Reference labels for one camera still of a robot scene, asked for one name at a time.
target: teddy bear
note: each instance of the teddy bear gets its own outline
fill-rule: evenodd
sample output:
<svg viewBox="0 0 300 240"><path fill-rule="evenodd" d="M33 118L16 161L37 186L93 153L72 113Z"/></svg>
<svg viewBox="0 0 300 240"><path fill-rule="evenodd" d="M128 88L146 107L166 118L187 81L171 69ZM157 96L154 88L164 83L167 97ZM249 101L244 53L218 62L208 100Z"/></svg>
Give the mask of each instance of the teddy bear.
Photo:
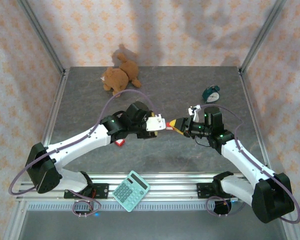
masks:
<svg viewBox="0 0 300 240"><path fill-rule="evenodd" d="M106 91L113 89L112 94L116 95L118 92L126 89L129 81L136 87L141 87L141 82L137 79L139 68L137 64L126 58L123 53L118 53L117 58L122 62L119 68L108 67L102 74L101 80L103 88Z"/></svg>

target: teal calculator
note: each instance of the teal calculator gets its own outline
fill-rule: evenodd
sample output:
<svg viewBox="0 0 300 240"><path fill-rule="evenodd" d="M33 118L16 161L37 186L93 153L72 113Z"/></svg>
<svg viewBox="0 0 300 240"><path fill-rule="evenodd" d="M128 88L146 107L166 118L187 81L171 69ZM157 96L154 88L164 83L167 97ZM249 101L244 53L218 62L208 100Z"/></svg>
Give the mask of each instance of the teal calculator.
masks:
<svg viewBox="0 0 300 240"><path fill-rule="evenodd" d="M150 185L135 171L131 171L122 183L113 191L113 197L131 212L147 194Z"/></svg>

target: patterned wallpaper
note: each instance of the patterned wallpaper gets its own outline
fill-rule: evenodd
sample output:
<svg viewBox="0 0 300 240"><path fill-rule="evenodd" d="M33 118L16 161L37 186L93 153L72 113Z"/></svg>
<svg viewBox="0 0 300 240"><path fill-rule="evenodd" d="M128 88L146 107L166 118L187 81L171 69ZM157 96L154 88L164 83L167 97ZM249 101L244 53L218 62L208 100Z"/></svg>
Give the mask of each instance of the patterned wallpaper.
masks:
<svg viewBox="0 0 300 240"><path fill-rule="evenodd" d="M29 0L62 65L239 66L275 0Z"/></svg>
<svg viewBox="0 0 300 240"><path fill-rule="evenodd" d="M16 0L0 0L0 240L13 177L42 140L60 76Z"/></svg>
<svg viewBox="0 0 300 240"><path fill-rule="evenodd" d="M285 3L247 76L269 158L300 203L300 0Z"/></svg>

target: green alarm clock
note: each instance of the green alarm clock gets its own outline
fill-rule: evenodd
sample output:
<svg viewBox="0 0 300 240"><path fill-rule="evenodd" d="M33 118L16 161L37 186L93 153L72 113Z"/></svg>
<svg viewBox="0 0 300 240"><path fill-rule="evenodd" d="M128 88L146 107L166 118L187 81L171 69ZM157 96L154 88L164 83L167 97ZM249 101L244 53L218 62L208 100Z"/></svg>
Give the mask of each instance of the green alarm clock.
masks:
<svg viewBox="0 0 300 240"><path fill-rule="evenodd" d="M220 87L217 85L207 87L202 93L203 100L209 104L216 102L220 98L219 91Z"/></svg>

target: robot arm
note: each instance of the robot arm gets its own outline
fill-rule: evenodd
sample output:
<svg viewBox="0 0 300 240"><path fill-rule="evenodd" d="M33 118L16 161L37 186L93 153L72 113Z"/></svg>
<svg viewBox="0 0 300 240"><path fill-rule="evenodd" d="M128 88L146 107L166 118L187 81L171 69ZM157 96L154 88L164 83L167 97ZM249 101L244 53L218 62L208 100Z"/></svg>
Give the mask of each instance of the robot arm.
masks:
<svg viewBox="0 0 300 240"><path fill-rule="evenodd" d="M44 147L42 143L37 143L30 151L27 165L46 154L47 151L55 150L55 153L33 165L27 172L39 194L53 189L72 190L88 197L93 191L91 179L85 172L72 172L64 169L68 163L93 149L125 139L128 134L136 134L139 139L150 139L157 136L157 131L165 128L165 119L160 114L154 115L145 104L137 101L126 111L103 118L94 131L90 128L72 138L47 147ZM76 144L61 148L70 143Z"/></svg>
<svg viewBox="0 0 300 240"><path fill-rule="evenodd" d="M253 165L239 151L235 136L224 129L222 114L218 107L204 109L204 122L199 122L200 106L189 108L190 117L178 118L169 124L173 129L188 138L207 138L209 145L220 155L230 160L246 177L239 179L231 172L223 172L213 178L213 195L224 197L232 195L252 206L255 215L268 223L295 209L292 199L275 181L264 173L274 176L290 192L289 178L284 174L276 174L253 157L241 143L239 147L256 163ZM39 194L53 189L72 190L83 196L91 197L94 186L89 176L81 172L64 169L68 163L87 152L109 145L116 140L124 139L128 134L136 134L138 139L150 139L157 136L157 131L166 128L161 115L154 115L142 102L135 102L126 111L103 118L98 126L80 133L63 142L44 147L37 143L31 148L26 165L40 156L54 150L54 153L38 161L27 169L36 191Z"/></svg>
<svg viewBox="0 0 300 240"><path fill-rule="evenodd" d="M207 138L209 145L230 160L246 177L246 179L239 179L228 171L215 176L212 184L213 194L218 197L228 194L240 198L252 206L255 215L263 223L292 212L295 209L293 200L264 172L276 178L291 192L289 178L284 173L276 174L264 166L238 140L239 151L234 134L224 129L222 114L218 107L204 109L204 122L199 122L200 109L200 106L189 108L191 117L175 119L169 123L170 126L188 138ZM244 151L258 167L241 151Z"/></svg>

